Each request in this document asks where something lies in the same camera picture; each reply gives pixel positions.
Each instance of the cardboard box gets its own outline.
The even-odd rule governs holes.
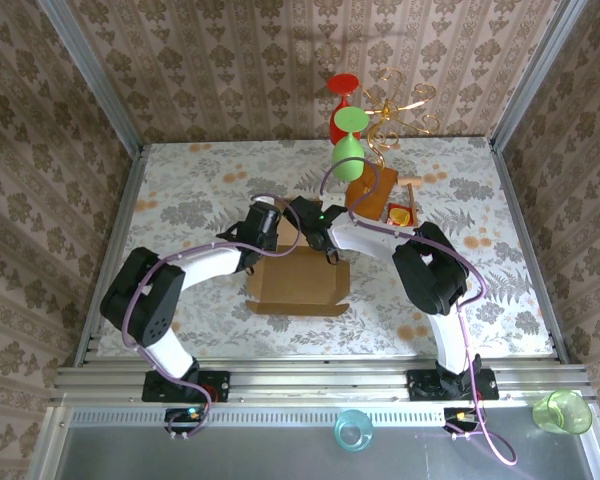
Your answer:
[[[293,244],[297,230],[284,217],[278,225],[278,251]],[[339,302],[349,294],[350,265],[327,262],[301,237],[298,247],[284,257],[263,257],[247,279],[247,308],[263,315],[335,317],[349,308]]]

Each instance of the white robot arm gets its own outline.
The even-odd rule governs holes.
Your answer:
[[[464,267],[439,250],[413,241],[405,242],[398,235],[362,228],[344,207],[330,206],[323,212],[318,204],[303,197],[291,202],[291,207],[300,224],[288,209],[285,217],[312,248],[325,252],[328,258],[337,258],[339,250],[352,250],[393,263],[407,296],[428,315],[438,347],[438,368],[451,376],[466,373],[466,353],[456,308],[458,299],[466,292]],[[227,243],[219,242],[213,248],[165,264],[156,271],[134,307],[128,332],[171,377],[196,383],[198,369],[197,361],[187,353],[171,328],[180,292],[212,277],[248,270],[261,257],[248,248],[234,246],[235,242],[275,251],[279,220],[280,211],[276,207],[255,202],[244,222],[236,223],[219,235]],[[365,223],[375,223],[378,230],[387,229],[378,222],[365,220]],[[425,222],[416,232],[452,248],[433,224]],[[135,249],[105,295],[101,313],[118,329],[122,327],[131,295],[156,262],[158,257],[153,252],[142,247]]]

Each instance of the patterned wallpaper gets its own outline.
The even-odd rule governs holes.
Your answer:
[[[383,96],[392,88],[378,83],[386,66],[407,72],[409,89],[438,88],[426,112],[440,117],[442,134],[488,134],[557,2],[69,3],[143,142],[157,143],[327,137],[338,102],[327,79],[352,72]]]
[[[0,478],[24,478],[129,159],[34,1],[0,1]]]
[[[600,0],[589,1],[505,159],[570,354],[600,402]]]

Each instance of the orange wooden block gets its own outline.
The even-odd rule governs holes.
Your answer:
[[[353,202],[373,187],[374,178],[373,168],[365,164],[362,176],[351,182],[349,188],[347,188],[347,207],[350,207]],[[391,189],[396,184],[397,179],[398,172],[396,170],[387,167],[380,170],[378,188],[369,198],[356,207],[355,213],[370,220],[378,220],[382,216],[384,206],[389,200]]]

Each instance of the gold chandelier ornament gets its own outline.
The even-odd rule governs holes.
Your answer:
[[[401,87],[407,81],[406,75],[395,68],[385,68],[380,73],[381,76],[379,80],[383,80],[385,82],[388,82],[394,77],[396,78],[393,95],[391,95],[391,97],[387,96],[384,101],[381,101],[371,95],[367,89],[363,88],[362,91],[371,101],[373,107],[375,107],[371,110],[365,110],[365,113],[367,115],[378,115],[380,117],[378,121],[374,123],[367,131],[367,143],[369,144],[369,148],[371,148],[371,150],[373,150],[378,157],[376,160],[378,166],[380,168],[384,168],[385,160],[384,156],[382,155],[382,150],[399,148],[399,136],[398,133],[393,130],[386,134],[382,133],[380,131],[380,127],[382,127],[382,125],[387,122],[396,122],[415,130],[418,133],[432,135],[440,129],[440,120],[433,114],[426,114],[422,117],[422,124],[424,125],[424,128],[421,128],[419,125],[406,123],[400,120],[400,112],[421,107],[435,98],[436,89],[429,83],[418,83],[413,87],[413,91],[411,93],[411,96],[418,101],[410,105],[399,106],[396,104],[395,99],[401,92]]]

